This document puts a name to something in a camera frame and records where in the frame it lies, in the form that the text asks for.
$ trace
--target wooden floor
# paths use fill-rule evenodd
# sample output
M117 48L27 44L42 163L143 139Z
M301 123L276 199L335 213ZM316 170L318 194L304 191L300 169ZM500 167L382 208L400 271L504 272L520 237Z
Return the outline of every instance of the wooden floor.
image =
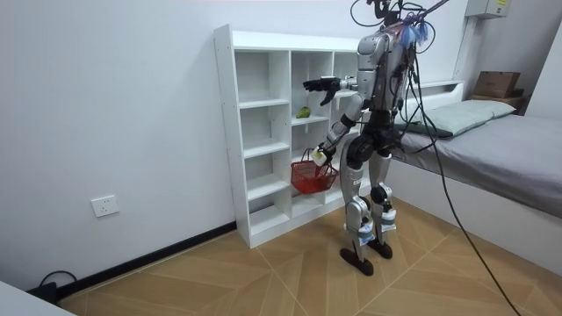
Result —
M248 249L237 233L61 302L78 315L514 315L454 226L396 201L394 258L375 275L338 255L343 212ZM475 241L522 315L562 315L562 277Z

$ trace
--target red basket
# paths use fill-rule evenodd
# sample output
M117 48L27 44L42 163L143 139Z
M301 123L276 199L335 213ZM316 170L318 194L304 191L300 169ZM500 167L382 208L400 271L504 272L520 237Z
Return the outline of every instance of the red basket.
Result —
M318 167L312 160L304 160L305 154L310 154L312 149L307 149L300 162L291 164L291 183L302 194L313 194L329 190L334 180L340 174L332 164Z

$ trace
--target headboard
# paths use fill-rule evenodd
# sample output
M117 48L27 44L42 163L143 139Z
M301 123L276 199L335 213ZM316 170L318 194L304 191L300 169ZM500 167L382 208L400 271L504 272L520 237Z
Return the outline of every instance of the headboard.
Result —
M418 87L414 86L415 95L418 96ZM431 110L444 105L454 104L463 100L465 90L465 82L463 81L446 81L439 83L422 83L421 95L423 96L424 109ZM407 96L407 106L402 109L402 113L408 115L414 113L417 103L415 102L412 91Z

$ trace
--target bed frame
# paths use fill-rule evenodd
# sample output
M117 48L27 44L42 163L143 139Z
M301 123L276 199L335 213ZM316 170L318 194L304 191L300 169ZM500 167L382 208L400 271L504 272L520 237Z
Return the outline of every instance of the bed frame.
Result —
M422 85L424 96L426 90L431 109L461 101L464 84ZM386 183L395 197L457 226L440 175L393 160ZM562 219L453 179L447 187L466 230L562 276Z

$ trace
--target gray mattress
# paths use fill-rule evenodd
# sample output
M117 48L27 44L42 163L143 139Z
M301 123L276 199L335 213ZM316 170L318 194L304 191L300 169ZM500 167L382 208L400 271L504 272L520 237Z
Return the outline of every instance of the gray mattress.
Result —
M429 138L407 133L402 143L411 152L428 145ZM560 122L508 115L436 145L448 178L562 218ZM393 154L439 174L433 148L419 154L398 150Z

